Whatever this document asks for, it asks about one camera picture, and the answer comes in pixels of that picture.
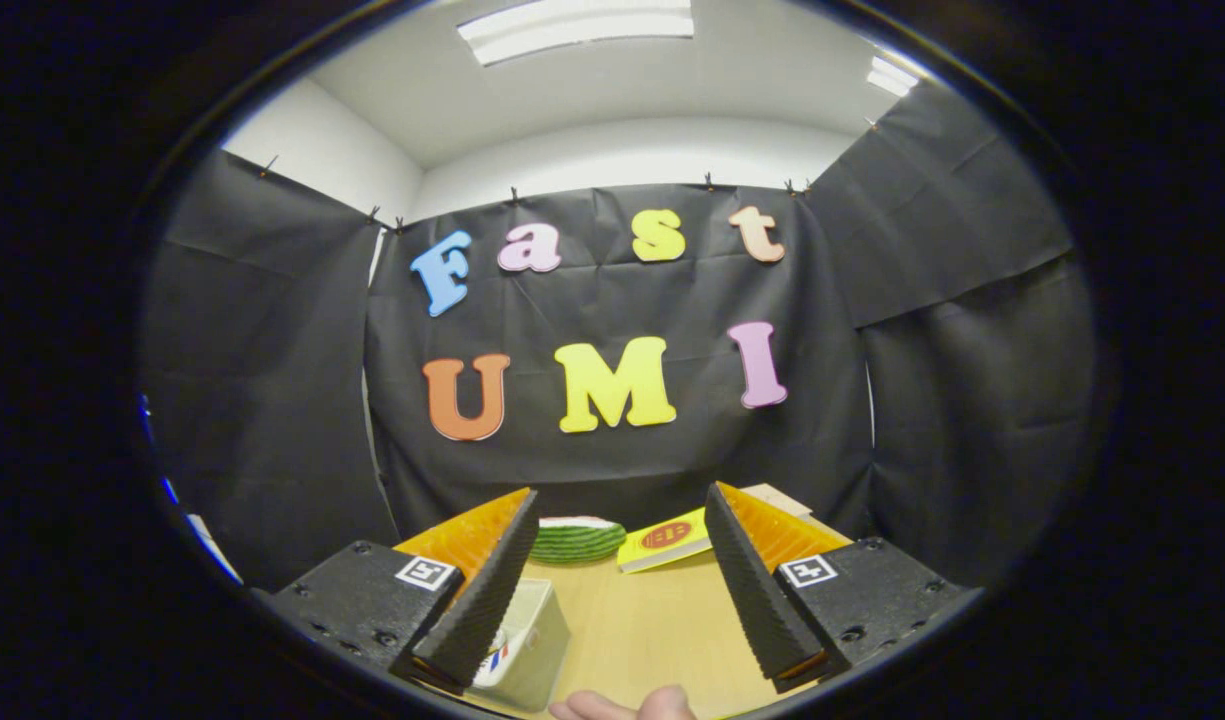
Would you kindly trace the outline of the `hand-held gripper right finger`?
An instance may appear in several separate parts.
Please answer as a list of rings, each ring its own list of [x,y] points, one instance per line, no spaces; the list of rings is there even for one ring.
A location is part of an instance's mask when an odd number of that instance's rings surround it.
[[[884,538],[844,538],[725,482],[708,489],[704,520],[750,650],[780,693],[891,656],[973,598]]]

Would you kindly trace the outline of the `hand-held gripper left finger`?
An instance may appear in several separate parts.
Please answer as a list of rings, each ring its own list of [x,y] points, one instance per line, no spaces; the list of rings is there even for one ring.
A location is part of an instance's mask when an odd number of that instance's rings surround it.
[[[516,491],[396,546],[360,541],[270,594],[270,610],[363,667],[464,693],[503,623],[539,531]]]

